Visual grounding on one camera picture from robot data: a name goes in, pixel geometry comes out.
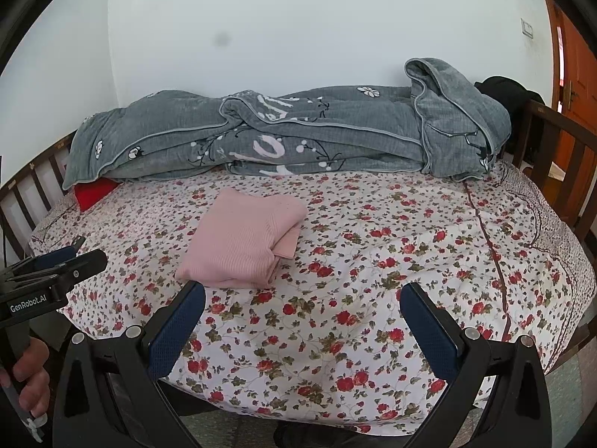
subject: white wall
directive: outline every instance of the white wall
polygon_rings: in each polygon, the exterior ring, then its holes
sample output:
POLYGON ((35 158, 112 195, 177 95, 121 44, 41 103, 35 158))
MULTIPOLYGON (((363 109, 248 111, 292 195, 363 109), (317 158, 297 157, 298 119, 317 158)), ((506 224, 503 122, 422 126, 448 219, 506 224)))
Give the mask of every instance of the white wall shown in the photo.
POLYGON ((505 75, 551 102, 545 0, 109 0, 109 28, 123 106, 161 89, 407 85, 413 56, 442 58, 472 81, 505 75))
POLYGON ((0 76, 2 184, 86 116, 116 105, 107 0, 53 0, 0 76))

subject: human hand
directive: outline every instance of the human hand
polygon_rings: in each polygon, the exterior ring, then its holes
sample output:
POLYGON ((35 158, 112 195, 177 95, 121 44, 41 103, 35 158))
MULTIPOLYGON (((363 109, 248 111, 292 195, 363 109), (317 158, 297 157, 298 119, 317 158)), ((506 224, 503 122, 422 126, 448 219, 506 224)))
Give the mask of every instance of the human hand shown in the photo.
MULTIPOLYGON (((13 375, 19 382, 28 381, 21 391, 19 404, 33 417, 43 416, 50 404, 50 376, 44 369, 50 352, 44 342, 31 338, 31 343, 23 356, 14 364, 13 375)), ((9 387, 10 377, 0 369, 0 384, 9 387)))

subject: folded pink sweater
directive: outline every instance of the folded pink sweater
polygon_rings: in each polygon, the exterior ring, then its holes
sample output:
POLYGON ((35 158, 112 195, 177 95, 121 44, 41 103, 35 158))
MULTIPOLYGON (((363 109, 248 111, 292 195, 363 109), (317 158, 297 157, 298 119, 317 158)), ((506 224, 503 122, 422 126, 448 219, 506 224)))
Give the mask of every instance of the folded pink sweater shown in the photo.
POLYGON ((288 195, 223 189, 203 214, 175 277, 216 288, 267 288, 280 258, 292 259, 307 216, 288 195))

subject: orange door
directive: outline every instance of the orange door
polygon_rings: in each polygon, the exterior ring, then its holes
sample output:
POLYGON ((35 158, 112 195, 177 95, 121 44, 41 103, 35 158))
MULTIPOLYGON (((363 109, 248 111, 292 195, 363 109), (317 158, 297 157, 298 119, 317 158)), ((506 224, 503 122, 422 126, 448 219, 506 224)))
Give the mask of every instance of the orange door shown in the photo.
MULTIPOLYGON (((597 58, 561 10, 557 11, 557 18, 563 40, 562 114, 597 134, 597 58)), ((555 162, 564 170, 568 168, 573 146, 573 137, 562 133, 555 162)), ((568 201, 569 207, 565 215, 578 217, 584 197, 589 191, 596 165, 595 154, 588 149, 585 150, 578 179, 568 201)))

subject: wooden bed frame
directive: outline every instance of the wooden bed frame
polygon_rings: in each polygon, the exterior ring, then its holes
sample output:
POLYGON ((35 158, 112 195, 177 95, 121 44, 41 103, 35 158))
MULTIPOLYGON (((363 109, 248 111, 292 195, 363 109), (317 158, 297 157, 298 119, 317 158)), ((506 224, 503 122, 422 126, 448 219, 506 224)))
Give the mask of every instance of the wooden bed frame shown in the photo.
MULTIPOLYGON (((576 124, 572 120, 556 113, 552 109, 546 106, 542 106, 539 103, 530 101, 526 108, 526 117, 521 130, 521 138, 519 140, 516 154, 513 160, 514 165, 518 167, 520 167, 522 163, 522 157, 526 148, 526 142, 528 140, 530 124, 533 116, 537 116, 540 119, 543 119, 545 123, 543 139, 541 141, 539 152, 540 159, 537 161, 537 163, 535 163, 535 166, 531 173, 532 181, 534 181, 540 189, 543 189, 543 186, 546 182, 551 165, 551 158, 555 153, 560 131, 566 131, 567 133, 570 133, 573 137, 576 138, 576 143, 574 146, 572 158, 570 160, 570 165, 568 166, 568 171, 566 172, 566 178, 563 181, 559 193, 557 197, 553 200, 554 203, 552 203, 551 206, 554 207, 554 210, 558 213, 560 218, 562 218, 564 221, 568 223, 568 225, 574 228, 576 236, 582 242, 588 234, 592 235, 592 233, 590 232, 590 226, 593 224, 593 221, 597 216, 597 192, 593 192, 591 194, 584 214, 578 220, 571 221, 568 217, 563 217, 562 214, 566 210, 566 198, 571 192, 572 187, 574 186, 575 177, 578 174, 578 170, 580 169, 580 164, 582 162, 584 154, 584 148, 586 146, 589 149, 597 152, 597 136, 589 132, 587 129, 576 124)), ((27 165, 25 165, 21 170, 19 170, 4 186, 0 188, 0 219, 2 220, 1 224, 5 226, 4 233, 6 235, 6 238, 10 243, 11 247, 13 248, 13 251, 20 259, 25 257, 25 245, 19 242, 9 222, 6 220, 4 211, 2 210, 1 202, 7 197, 9 197, 10 194, 12 194, 16 202, 19 204, 20 211, 23 217, 25 218, 26 223, 28 224, 29 228, 31 228, 31 231, 33 231, 36 224, 33 220, 32 214, 30 213, 30 211, 27 208, 27 205, 25 204, 25 201, 23 200, 21 192, 19 191, 19 184, 26 178, 31 177, 34 181, 35 189, 37 190, 40 196, 41 202, 44 204, 46 210, 50 211, 51 205, 48 200, 47 194, 44 191, 42 183, 40 182, 40 178, 38 177, 36 169, 40 165, 49 162, 52 171, 54 172, 56 182, 58 183, 60 189, 62 189, 63 177, 58 166, 58 162, 56 161, 56 154, 64 150, 65 148, 67 150, 70 150, 74 136, 75 132, 69 134, 68 136, 65 136, 60 141, 57 141, 52 146, 44 150, 33 160, 31 160, 27 165)), ((591 260, 593 267, 595 267, 595 261, 593 260, 593 258, 589 259, 591 260)), ((582 325, 576 329, 576 331, 572 335, 572 339, 570 340, 568 346, 559 356, 552 370, 558 368, 565 361, 569 360, 571 357, 577 354, 577 352, 580 349, 587 345, 596 336, 597 316, 591 319, 587 324, 582 325)))

